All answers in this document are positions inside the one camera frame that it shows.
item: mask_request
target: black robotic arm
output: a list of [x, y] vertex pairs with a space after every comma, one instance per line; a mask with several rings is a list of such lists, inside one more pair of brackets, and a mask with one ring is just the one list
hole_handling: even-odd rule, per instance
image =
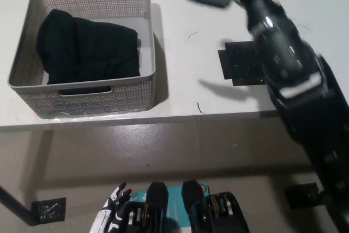
[[322, 202], [349, 232], [349, 108], [324, 58], [303, 41], [272, 0], [193, 0], [246, 10], [270, 98], [292, 139], [303, 146], [324, 187]]

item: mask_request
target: gray floor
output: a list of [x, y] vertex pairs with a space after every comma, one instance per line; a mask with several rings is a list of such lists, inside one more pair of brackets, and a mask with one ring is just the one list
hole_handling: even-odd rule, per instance
[[336, 232], [323, 207], [292, 212], [282, 189], [317, 182], [277, 118], [0, 134], [0, 184], [26, 206], [67, 197], [65, 222], [26, 226], [0, 205], [0, 232], [88, 232], [122, 181], [196, 178], [231, 191], [251, 232]]

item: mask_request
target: white robotic hand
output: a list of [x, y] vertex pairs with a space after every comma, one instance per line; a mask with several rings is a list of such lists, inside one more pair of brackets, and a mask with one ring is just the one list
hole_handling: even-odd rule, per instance
[[101, 211], [98, 212], [89, 233], [119, 233], [122, 216], [119, 212], [124, 203], [130, 200], [131, 189], [120, 194], [125, 188], [126, 182], [117, 187], [105, 202]]

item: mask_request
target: storage basket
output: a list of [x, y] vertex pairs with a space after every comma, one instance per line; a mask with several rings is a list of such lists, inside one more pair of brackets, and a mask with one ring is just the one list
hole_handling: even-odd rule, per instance
[[[138, 32], [140, 75], [126, 79], [46, 85], [36, 52], [38, 29], [52, 9], [92, 21], [112, 22]], [[41, 118], [134, 112], [154, 105], [155, 54], [151, 0], [30, 0], [9, 85]], [[63, 89], [110, 86], [97, 94], [61, 95]]]

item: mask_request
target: black cloth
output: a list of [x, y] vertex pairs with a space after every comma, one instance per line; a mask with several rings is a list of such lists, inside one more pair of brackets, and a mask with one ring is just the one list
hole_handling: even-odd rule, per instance
[[[52, 10], [39, 28], [37, 52], [49, 74], [47, 84], [140, 76], [138, 33], [112, 23], [93, 22]], [[61, 94], [105, 92], [109, 87], [70, 89]]]

